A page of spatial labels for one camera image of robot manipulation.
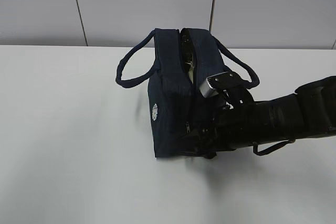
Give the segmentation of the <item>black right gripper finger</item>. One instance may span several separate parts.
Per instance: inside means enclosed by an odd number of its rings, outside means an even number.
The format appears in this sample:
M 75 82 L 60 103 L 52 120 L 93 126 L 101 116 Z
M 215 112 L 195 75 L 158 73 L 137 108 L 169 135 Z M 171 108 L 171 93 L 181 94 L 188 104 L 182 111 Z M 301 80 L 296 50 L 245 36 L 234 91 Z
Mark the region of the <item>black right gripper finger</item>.
M 201 137 L 191 132 L 178 140 L 178 154 L 182 156 L 202 156 Z

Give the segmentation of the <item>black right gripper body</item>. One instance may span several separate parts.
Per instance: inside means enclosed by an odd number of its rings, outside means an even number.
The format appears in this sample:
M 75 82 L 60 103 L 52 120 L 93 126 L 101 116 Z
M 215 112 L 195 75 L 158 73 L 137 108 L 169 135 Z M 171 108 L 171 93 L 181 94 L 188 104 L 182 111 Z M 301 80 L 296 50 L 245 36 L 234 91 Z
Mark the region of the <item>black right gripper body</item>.
M 214 158 L 218 152 L 252 146 L 247 107 L 251 95 L 223 95 L 197 99 L 195 103 L 195 155 Z

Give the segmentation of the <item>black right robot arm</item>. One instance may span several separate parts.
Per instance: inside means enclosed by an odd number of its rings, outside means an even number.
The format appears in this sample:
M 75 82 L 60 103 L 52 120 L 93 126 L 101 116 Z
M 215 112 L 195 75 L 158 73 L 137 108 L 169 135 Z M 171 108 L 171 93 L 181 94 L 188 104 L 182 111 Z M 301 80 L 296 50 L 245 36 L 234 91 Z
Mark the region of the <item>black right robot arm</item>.
M 299 139 L 335 135 L 334 76 L 269 101 L 254 101 L 237 77 L 209 81 L 226 103 L 209 122 L 178 140 L 180 155 L 211 159 L 217 152 L 251 146 L 254 154 L 264 156 Z

